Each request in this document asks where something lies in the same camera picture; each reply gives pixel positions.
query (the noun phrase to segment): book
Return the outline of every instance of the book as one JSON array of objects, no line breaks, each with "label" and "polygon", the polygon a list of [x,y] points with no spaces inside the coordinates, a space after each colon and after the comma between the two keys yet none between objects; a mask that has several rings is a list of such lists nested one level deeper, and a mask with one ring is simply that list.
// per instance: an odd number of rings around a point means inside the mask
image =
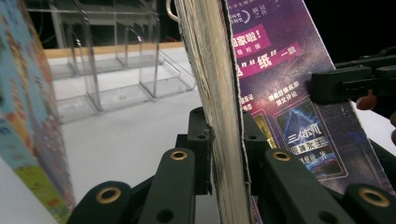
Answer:
[{"label": "book", "polygon": [[[250,216],[254,199],[247,202],[248,172],[240,171],[247,169],[241,110],[254,117],[271,147],[295,154],[323,186],[344,193],[350,184],[366,183],[394,195],[350,101],[317,105],[309,98],[311,75],[334,66],[303,0],[184,0],[176,5],[206,120],[216,138],[239,138],[232,146],[218,141],[214,148],[223,223],[256,219]],[[240,159],[233,160],[238,153]],[[235,190],[237,185],[246,190]],[[244,219],[235,219],[234,212]]]},{"label": "book", "polygon": [[23,1],[0,1],[0,155],[59,222],[74,205],[50,67]]}]

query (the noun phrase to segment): white floor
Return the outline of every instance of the white floor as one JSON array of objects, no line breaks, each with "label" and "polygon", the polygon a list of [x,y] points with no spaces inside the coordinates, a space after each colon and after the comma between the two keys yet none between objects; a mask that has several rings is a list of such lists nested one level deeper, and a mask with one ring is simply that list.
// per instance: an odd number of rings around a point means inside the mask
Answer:
[{"label": "white floor", "polygon": [[[177,59],[187,60],[183,55]],[[162,154],[174,147],[179,133],[187,133],[189,113],[198,106],[201,101],[194,90],[64,124],[77,202],[105,181],[132,187],[154,175]],[[358,114],[369,137],[396,156],[389,121],[371,111]],[[0,178],[0,223],[55,223],[3,160]],[[197,224],[219,223],[215,196],[198,196],[196,205]]]}]

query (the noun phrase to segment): acrylic display stand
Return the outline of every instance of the acrylic display stand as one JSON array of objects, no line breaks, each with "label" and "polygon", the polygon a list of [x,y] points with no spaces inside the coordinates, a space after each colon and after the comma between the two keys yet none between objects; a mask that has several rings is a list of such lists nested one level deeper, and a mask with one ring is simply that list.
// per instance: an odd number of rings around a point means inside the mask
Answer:
[{"label": "acrylic display stand", "polygon": [[[143,0],[114,1],[111,6],[81,2],[48,6],[58,27],[57,39],[68,55],[50,63],[54,87],[74,93],[57,94],[62,122],[194,89],[191,72],[159,48],[160,23],[152,4]],[[93,25],[114,27],[113,47],[94,45]],[[106,53],[96,52],[101,49]]]}]

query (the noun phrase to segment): colorful book cover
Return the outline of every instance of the colorful book cover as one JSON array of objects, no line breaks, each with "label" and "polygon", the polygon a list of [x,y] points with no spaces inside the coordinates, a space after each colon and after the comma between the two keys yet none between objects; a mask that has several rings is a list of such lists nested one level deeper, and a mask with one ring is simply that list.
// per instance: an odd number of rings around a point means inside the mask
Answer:
[{"label": "colorful book cover", "polygon": [[59,223],[75,202],[50,68],[23,1],[0,1],[0,155]]},{"label": "colorful book cover", "polygon": [[350,102],[316,105],[312,73],[334,69],[302,0],[227,0],[241,105],[272,147],[326,187],[367,183],[394,194]]}]

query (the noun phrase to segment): purple cover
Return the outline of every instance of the purple cover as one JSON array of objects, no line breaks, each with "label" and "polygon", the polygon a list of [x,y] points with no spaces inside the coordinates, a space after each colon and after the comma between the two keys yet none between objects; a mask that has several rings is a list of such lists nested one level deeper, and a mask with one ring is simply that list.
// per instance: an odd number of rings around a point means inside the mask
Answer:
[{"label": "purple cover", "polygon": [[241,104],[270,144],[298,155],[340,193],[353,183],[393,189],[350,102],[315,105],[312,73],[333,70],[302,0],[227,0]]}]

